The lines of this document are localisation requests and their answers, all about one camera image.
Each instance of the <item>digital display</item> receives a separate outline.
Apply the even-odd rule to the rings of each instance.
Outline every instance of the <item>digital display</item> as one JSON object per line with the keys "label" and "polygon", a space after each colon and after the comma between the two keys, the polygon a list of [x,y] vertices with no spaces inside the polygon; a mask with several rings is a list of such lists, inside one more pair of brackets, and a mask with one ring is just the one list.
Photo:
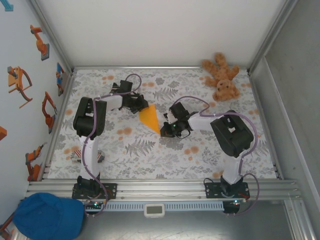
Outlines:
{"label": "digital display", "polygon": [[147,206],[147,214],[162,214],[162,206]]}

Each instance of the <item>black mounting plate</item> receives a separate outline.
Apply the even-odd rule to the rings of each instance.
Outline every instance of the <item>black mounting plate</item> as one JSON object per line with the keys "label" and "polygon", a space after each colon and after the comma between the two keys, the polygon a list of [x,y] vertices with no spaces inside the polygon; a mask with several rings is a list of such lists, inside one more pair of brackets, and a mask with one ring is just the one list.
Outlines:
{"label": "black mounting plate", "polygon": [[[116,183],[103,183],[103,186],[106,189],[107,195],[108,195],[108,200],[110,199],[116,199],[117,197],[117,184]],[[105,192],[100,189],[101,195],[97,199],[105,199]],[[75,187],[73,188],[72,191],[72,198],[73,199],[86,199],[89,200],[90,197],[83,195],[81,192],[76,191]]]}
{"label": "black mounting plate", "polygon": [[207,199],[223,199],[225,198],[226,201],[228,199],[249,199],[250,198],[250,192],[248,188],[248,183],[242,182],[238,192],[233,196],[226,196],[222,189],[221,189],[221,183],[220,182],[206,182],[204,184],[205,187],[205,195]]}

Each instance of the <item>small white device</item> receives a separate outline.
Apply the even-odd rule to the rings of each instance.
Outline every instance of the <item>small white device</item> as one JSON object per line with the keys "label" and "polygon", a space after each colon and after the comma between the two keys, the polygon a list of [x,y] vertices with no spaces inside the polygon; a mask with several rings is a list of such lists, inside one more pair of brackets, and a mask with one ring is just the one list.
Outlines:
{"label": "small white device", "polygon": [[163,203],[146,203],[144,205],[144,216],[146,218],[162,218],[165,216],[165,205]]}

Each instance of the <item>gray wall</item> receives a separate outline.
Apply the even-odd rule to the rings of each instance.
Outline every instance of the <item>gray wall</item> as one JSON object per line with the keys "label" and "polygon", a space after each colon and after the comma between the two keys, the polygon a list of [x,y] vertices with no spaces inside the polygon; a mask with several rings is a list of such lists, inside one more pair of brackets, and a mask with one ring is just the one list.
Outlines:
{"label": "gray wall", "polygon": [[320,237],[320,1],[300,0],[252,74],[284,178],[297,179]]}
{"label": "gray wall", "polygon": [[299,1],[266,55],[318,193],[320,193],[319,13],[319,0]]}

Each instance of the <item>aluminum rail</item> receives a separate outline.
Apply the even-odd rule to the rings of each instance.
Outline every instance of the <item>aluminum rail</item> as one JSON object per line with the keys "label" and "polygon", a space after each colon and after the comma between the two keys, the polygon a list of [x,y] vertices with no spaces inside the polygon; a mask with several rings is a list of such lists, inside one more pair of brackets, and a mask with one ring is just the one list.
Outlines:
{"label": "aluminum rail", "polygon": [[[101,180],[102,183],[117,183],[116,199],[113,201],[207,201],[203,180]],[[245,179],[251,198],[257,194],[254,179]],[[51,193],[58,197],[71,198],[75,179],[44,179],[30,182],[25,197],[35,193]],[[259,200],[300,199],[301,193],[296,182],[292,180],[260,179]],[[212,198],[223,201],[225,198]]]}

